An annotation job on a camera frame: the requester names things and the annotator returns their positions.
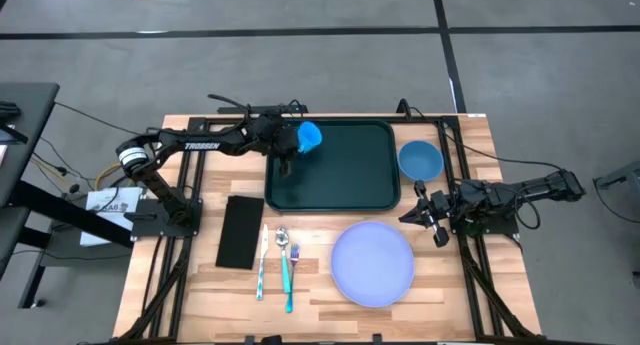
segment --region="blue bowl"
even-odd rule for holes
[[[437,178],[444,168],[440,150],[426,141],[407,143],[398,154],[400,170],[409,179],[429,181]]]

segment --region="spoon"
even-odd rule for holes
[[[289,235],[287,229],[279,227],[276,230],[276,244],[282,249],[282,286],[284,293],[291,292],[291,283],[289,282],[289,266],[287,264],[287,251],[285,250],[289,243]]]

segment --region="knife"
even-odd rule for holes
[[[260,245],[260,270],[258,272],[258,294],[256,299],[262,300],[262,288],[264,283],[264,257],[269,248],[269,228],[267,224],[262,227],[262,244]]]

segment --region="gray floor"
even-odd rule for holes
[[[640,0],[444,0],[452,26],[640,24]],[[436,24],[431,0],[9,0],[0,32],[145,31]],[[489,115],[499,155],[574,170],[589,194],[540,203],[543,225],[523,230],[525,261],[544,333],[551,338],[640,343],[640,227],[614,218],[590,179],[640,157],[640,33],[457,35],[469,112]],[[213,112],[217,92],[237,100],[298,98],[313,112],[388,111],[400,97],[426,112],[453,109],[437,35],[239,39],[4,41],[0,81],[55,81],[58,100],[133,129],[166,113]],[[115,160],[126,135],[100,135],[58,109],[45,137],[86,175]],[[45,144],[38,152],[54,160]],[[507,181],[548,169],[503,164]],[[34,169],[25,178],[50,191]],[[604,194],[640,218],[626,188]],[[30,219],[42,228],[46,221]],[[104,341],[126,262],[49,269],[49,306],[15,306],[33,263],[12,259],[0,283],[2,344]]]

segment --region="wooden table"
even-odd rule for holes
[[[487,118],[466,114],[458,116],[465,144],[495,154]],[[185,128],[189,117],[168,115],[163,127]],[[393,129],[397,149],[415,139],[423,139],[436,146],[439,144],[437,130],[430,124],[394,124]],[[453,146],[451,153],[456,153]],[[162,168],[162,176],[169,184],[175,184],[177,180],[181,156],[174,155]],[[501,180],[496,160],[469,151],[467,159],[472,177]],[[455,155],[452,162],[456,175],[460,176]],[[192,160],[190,179],[194,163]],[[457,242],[450,241],[446,247],[437,249],[431,231],[398,222],[398,217],[415,206],[417,200],[413,184],[402,176],[401,200],[388,212],[279,214],[265,205],[263,223],[269,225],[271,244],[265,265],[264,300],[256,301],[258,261],[253,271],[217,268],[215,261],[227,197],[263,197],[265,167],[266,158],[257,153],[242,157],[207,153],[201,193],[204,213],[200,234],[193,242],[178,341],[244,341],[245,335],[255,335],[260,339],[274,334],[281,334],[284,341],[371,341],[373,333],[381,333],[385,341],[474,338]],[[444,173],[427,185],[428,193],[437,190],[447,192]],[[386,308],[368,309],[351,303],[342,296],[331,278],[329,258],[332,244],[349,225],[363,220],[393,225],[406,236],[413,248],[416,273],[411,290],[402,300]],[[278,226],[287,227],[291,240],[301,244],[292,314],[284,311],[286,295],[282,291],[280,251],[272,246],[273,229]],[[520,250],[504,236],[485,236],[485,241],[496,290],[522,323],[539,333]],[[128,330],[140,315],[155,243],[155,238],[149,238],[138,241],[134,247],[114,336]],[[161,248],[151,296],[157,285],[162,253]],[[485,333],[491,333],[486,299],[480,289],[478,294]],[[166,304],[173,304],[172,294],[167,299]],[[168,311],[163,315],[161,335],[166,335]]]

